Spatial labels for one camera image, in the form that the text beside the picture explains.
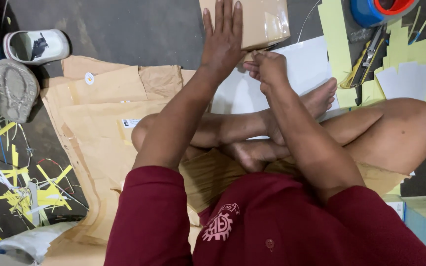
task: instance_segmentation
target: slipper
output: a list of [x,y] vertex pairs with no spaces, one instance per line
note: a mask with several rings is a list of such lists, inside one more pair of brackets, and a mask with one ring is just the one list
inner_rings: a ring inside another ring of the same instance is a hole
[[39,82],[22,63],[0,60],[0,115],[11,122],[25,123],[37,96]]
[[4,36],[3,50],[7,58],[27,65],[41,65],[67,58],[70,46],[58,29],[17,31]]

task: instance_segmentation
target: hand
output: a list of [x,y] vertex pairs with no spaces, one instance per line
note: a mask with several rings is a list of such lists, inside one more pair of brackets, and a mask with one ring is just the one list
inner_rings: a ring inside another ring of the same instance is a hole
[[203,48],[201,67],[208,69],[218,85],[233,71],[246,54],[241,51],[242,42],[242,5],[234,5],[232,0],[215,0],[216,14],[213,30],[210,11],[204,9],[203,23],[206,40]]
[[249,75],[252,78],[261,82],[263,93],[275,86],[290,85],[285,56],[272,51],[264,51],[263,53],[254,51],[252,57],[254,61],[245,62],[243,67],[249,70]]

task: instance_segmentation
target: left hand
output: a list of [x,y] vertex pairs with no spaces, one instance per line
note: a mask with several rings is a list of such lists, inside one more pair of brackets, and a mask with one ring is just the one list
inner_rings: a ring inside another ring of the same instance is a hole
[[241,3],[236,2],[233,13],[232,0],[215,0],[215,2],[214,30],[210,11],[204,9],[203,12],[206,40],[201,67],[208,69],[219,85],[231,74],[246,51],[241,51],[243,32]]

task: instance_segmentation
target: knee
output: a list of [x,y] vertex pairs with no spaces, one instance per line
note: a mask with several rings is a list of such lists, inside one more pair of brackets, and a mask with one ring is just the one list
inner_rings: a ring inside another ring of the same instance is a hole
[[386,101],[389,104],[384,108],[384,115],[398,116],[406,123],[414,124],[415,128],[426,131],[426,102],[400,98]]
[[131,141],[136,148],[136,150],[140,150],[142,147],[142,143],[144,142],[144,138],[151,128],[152,124],[154,124],[155,118],[158,114],[151,114],[142,118],[139,123],[133,128],[131,132]]

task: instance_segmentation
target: shirt sleeve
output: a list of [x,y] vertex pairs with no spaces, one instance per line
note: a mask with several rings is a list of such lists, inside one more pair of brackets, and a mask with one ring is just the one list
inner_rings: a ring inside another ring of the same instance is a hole
[[329,198],[326,210],[388,265],[426,265],[426,246],[376,192],[353,186]]
[[105,266],[192,265],[182,176],[160,166],[128,173],[106,250]]

